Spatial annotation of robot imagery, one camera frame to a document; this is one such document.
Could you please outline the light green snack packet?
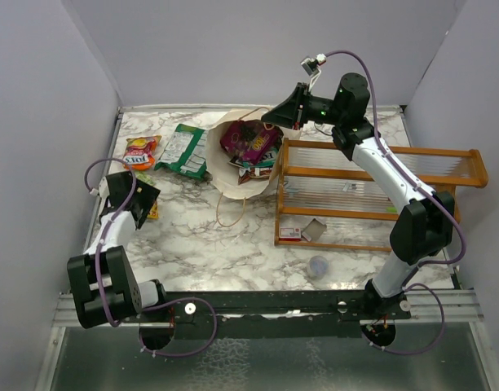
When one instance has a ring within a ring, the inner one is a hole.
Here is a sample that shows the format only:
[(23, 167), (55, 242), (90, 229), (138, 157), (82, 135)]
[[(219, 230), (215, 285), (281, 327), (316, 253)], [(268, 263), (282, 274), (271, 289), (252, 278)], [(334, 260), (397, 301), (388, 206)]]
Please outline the light green snack packet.
[(155, 187), (156, 183), (152, 179), (150, 175), (147, 175), (145, 172), (136, 172), (135, 173), (136, 177), (136, 183), (138, 187)]

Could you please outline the yellow orange snack packet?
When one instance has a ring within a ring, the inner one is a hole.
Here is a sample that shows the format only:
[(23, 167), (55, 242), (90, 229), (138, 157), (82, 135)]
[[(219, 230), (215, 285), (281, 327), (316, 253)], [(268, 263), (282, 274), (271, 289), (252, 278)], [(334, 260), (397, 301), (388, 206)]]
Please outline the yellow orange snack packet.
[(148, 212), (147, 218), (157, 220), (159, 218), (158, 203), (155, 201)]

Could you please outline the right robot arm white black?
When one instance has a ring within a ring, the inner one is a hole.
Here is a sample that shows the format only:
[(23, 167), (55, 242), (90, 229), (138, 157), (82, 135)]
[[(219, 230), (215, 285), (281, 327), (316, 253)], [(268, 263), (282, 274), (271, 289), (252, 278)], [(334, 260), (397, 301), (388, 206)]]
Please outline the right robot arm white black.
[(422, 182), (381, 140), (378, 122), (365, 116), (372, 90), (366, 78), (354, 72), (342, 76), (333, 99), (316, 97), (308, 84), (299, 83), (262, 120), (287, 129), (309, 121), (331, 125), (335, 147), (369, 174), (395, 206), (391, 254), (366, 283), (362, 300), (363, 311), (380, 319), (391, 311), (424, 259), (450, 244), (455, 200), (449, 192), (437, 192)]

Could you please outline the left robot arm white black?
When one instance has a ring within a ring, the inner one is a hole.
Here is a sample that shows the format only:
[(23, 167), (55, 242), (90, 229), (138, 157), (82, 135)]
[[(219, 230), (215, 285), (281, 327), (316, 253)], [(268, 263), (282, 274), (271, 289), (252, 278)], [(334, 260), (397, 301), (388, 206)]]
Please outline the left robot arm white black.
[(99, 191), (99, 232), (90, 247), (67, 264), (77, 318), (85, 329), (141, 312), (153, 322), (168, 314), (162, 284), (156, 279), (139, 283), (126, 254), (159, 193), (152, 185), (133, 179), (129, 171), (104, 178)]

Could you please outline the dark green snack bag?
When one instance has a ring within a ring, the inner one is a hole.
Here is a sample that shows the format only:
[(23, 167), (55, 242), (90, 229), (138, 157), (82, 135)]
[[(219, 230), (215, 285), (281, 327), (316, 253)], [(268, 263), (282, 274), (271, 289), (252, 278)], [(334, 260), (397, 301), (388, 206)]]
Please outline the dark green snack bag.
[(167, 168), (185, 177), (203, 180), (206, 172), (206, 139), (205, 130), (178, 124), (154, 169)]

